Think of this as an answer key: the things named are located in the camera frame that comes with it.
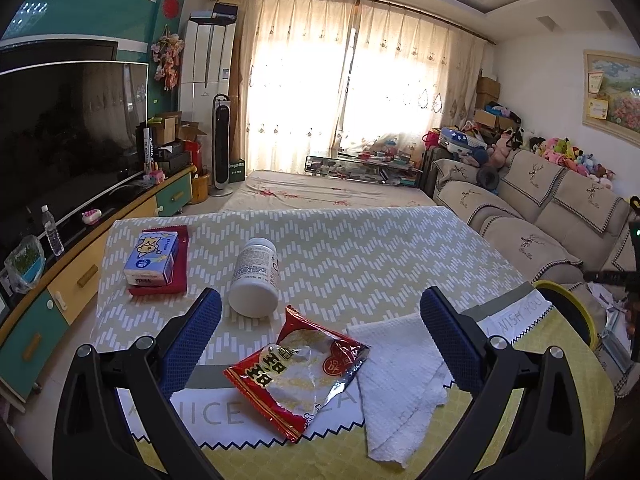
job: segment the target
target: tissue pack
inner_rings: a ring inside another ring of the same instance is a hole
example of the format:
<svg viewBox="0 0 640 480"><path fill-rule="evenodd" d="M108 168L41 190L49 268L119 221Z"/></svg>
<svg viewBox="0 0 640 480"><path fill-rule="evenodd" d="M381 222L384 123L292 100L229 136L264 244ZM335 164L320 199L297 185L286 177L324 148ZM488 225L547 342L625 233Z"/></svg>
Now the tissue pack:
<svg viewBox="0 0 640 480"><path fill-rule="evenodd" d="M143 231L124 266L129 285L164 286L171 281L178 250L175 231Z"/></svg>

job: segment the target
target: red round decoration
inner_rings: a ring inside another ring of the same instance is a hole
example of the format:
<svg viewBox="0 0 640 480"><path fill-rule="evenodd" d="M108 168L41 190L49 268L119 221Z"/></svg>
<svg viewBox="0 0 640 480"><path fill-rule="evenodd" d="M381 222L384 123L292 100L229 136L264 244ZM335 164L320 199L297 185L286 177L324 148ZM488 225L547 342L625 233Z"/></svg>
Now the red round decoration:
<svg viewBox="0 0 640 480"><path fill-rule="evenodd" d="M162 2L162 13L168 20L174 19L180 12L180 1L164 0Z"/></svg>

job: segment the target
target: green drawer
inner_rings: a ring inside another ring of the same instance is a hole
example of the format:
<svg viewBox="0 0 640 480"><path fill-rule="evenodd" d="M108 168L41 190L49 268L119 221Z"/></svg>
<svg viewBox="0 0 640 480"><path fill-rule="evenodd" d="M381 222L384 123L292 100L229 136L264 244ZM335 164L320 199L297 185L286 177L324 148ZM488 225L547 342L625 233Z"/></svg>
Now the green drawer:
<svg viewBox="0 0 640 480"><path fill-rule="evenodd" d="M45 290L11 330L0 348L0 377L22 400L29 396L40 370L67 328L65 318Z"/></svg>
<svg viewBox="0 0 640 480"><path fill-rule="evenodd" d="M160 216L171 216L178 212L183 205L191 200L191 173L180 177L175 182L161 189L156 194L158 207L162 210Z"/></svg>

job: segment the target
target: television screen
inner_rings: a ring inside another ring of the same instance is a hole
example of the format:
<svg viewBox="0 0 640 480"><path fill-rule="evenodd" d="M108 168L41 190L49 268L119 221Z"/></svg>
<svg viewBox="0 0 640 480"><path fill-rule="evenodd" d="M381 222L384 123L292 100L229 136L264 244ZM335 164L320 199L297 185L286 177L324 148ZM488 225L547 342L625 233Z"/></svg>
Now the television screen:
<svg viewBox="0 0 640 480"><path fill-rule="evenodd" d="M0 74L0 262L40 208L62 221L138 174L146 63L59 62Z"/></svg>

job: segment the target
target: metal screw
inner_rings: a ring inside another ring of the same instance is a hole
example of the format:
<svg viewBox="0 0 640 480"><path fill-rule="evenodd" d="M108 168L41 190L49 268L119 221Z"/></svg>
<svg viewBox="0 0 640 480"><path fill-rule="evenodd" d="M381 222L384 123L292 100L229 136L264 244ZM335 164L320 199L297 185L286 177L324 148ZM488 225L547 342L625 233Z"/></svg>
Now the metal screw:
<svg viewBox="0 0 640 480"><path fill-rule="evenodd" d="M494 335L491 339L489 339L489 343L496 350L504 350L507 348L507 340L499 335Z"/></svg>
<svg viewBox="0 0 640 480"><path fill-rule="evenodd" d="M91 345L82 345L78 347L76 350L76 355L78 357L87 357L91 353Z"/></svg>
<svg viewBox="0 0 640 480"><path fill-rule="evenodd" d="M152 337L149 337L148 335L144 335L136 341L136 348L138 350L146 350L147 348L151 348L151 345L153 343L154 343L154 339Z"/></svg>
<svg viewBox="0 0 640 480"><path fill-rule="evenodd" d="M562 349L558 346L552 346L549 349L549 353L555 357L556 359L562 359L564 357L564 352L562 351Z"/></svg>

